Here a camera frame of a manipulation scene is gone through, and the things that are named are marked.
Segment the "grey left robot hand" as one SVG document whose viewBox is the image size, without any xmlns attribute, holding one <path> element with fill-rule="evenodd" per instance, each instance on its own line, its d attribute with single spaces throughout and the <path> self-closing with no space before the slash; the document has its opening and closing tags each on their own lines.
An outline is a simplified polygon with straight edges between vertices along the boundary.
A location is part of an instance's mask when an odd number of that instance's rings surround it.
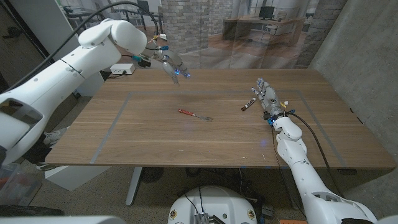
<svg viewBox="0 0 398 224">
<path fill-rule="evenodd" d="M 190 72 L 183 63 L 182 59 L 167 47 L 146 47 L 145 51 L 139 55 L 138 65 L 141 67 L 150 67 L 150 60 L 154 59 L 162 63 L 162 68 L 168 74 L 173 83 L 179 85 L 178 75 L 190 78 Z"/>
</svg>

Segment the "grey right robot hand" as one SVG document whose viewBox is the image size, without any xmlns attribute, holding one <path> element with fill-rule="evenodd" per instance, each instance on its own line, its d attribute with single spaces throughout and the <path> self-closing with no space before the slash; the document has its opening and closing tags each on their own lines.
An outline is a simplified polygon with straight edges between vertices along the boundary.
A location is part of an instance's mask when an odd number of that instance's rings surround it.
<svg viewBox="0 0 398 224">
<path fill-rule="evenodd" d="M 274 123 L 277 119 L 284 116 L 282 105 L 275 90 L 263 78 L 257 79 L 256 87 L 252 87 L 252 92 L 261 102 L 261 106 L 265 112 L 265 120 L 269 120 L 271 123 Z"/>
</svg>

